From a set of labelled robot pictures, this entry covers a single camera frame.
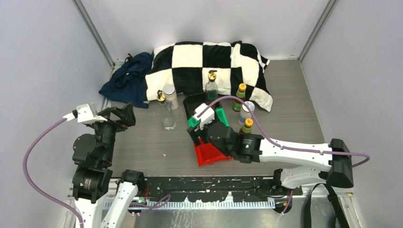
white wall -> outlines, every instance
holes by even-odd
[[[32,141],[76,105],[100,104],[110,66],[72,1],[2,1],[0,7],[1,227],[61,227],[65,210],[34,191],[22,172]],[[32,179],[65,200],[75,171],[72,145],[90,132],[68,122],[39,142]]]
[[[302,64],[325,139],[371,155],[354,168],[365,228],[403,224],[402,11],[401,0],[340,0]]]
[[[178,41],[255,45],[297,59],[327,0],[82,0],[113,59]]]

red tray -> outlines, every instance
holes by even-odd
[[[197,163],[199,166],[202,165],[212,165],[214,162],[222,161],[222,160],[231,160],[231,156],[224,156],[217,148],[215,148],[210,143],[204,144],[202,139],[199,138],[200,145],[194,145],[194,150],[197,155]]]

white jar lid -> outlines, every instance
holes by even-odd
[[[175,93],[175,87],[173,85],[166,85],[163,88],[163,92],[166,95],[172,95],[173,93]]]
[[[251,102],[251,101],[245,101],[245,104],[247,105],[247,106],[249,106],[249,108],[250,108],[250,110],[253,112],[254,110],[255,110],[255,104],[253,103],[253,102]],[[246,106],[243,104],[242,105],[242,109],[245,111],[245,112],[249,112],[249,110],[246,108]]]

bottle cap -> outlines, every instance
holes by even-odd
[[[253,120],[248,118],[245,120],[245,126],[246,127],[251,127],[253,125]]]
[[[245,104],[250,108],[250,110],[253,112],[255,110],[255,104],[251,101],[245,101]],[[244,112],[249,112],[249,110],[246,108],[246,106],[243,104],[242,105],[242,110]]]
[[[166,95],[172,95],[175,93],[175,87],[173,85],[166,85],[163,88],[163,93]]]
[[[217,72],[216,70],[209,71],[209,80],[214,81],[217,78],[217,75],[214,73]]]
[[[158,90],[157,92],[157,100],[161,103],[165,102],[165,95],[163,94],[162,90]]]
[[[241,83],[240,84],[240,90],[245,91],[246,90],[246,84]]]

plastic bin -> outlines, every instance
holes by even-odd
[[[192,115],[194,114],[194,110],[205,102],[205,96],[205,93],[190,95],[183,101],[189,127],[195,127],[197,124],[199,124],[200,121],[196,121]],[[220,102],[218,102],[215,106],[215,115],[215,117],[218,118],[223,124],[229,126],[227,117],[225,116],[224,109],[222,108]],[[193,144],[199,166],[206,164],[212,165],[214,162],[232,159],[231,156],[224,156],[210,143],[203,143],[200,138],[199,141],[201,143],[199,146]]]

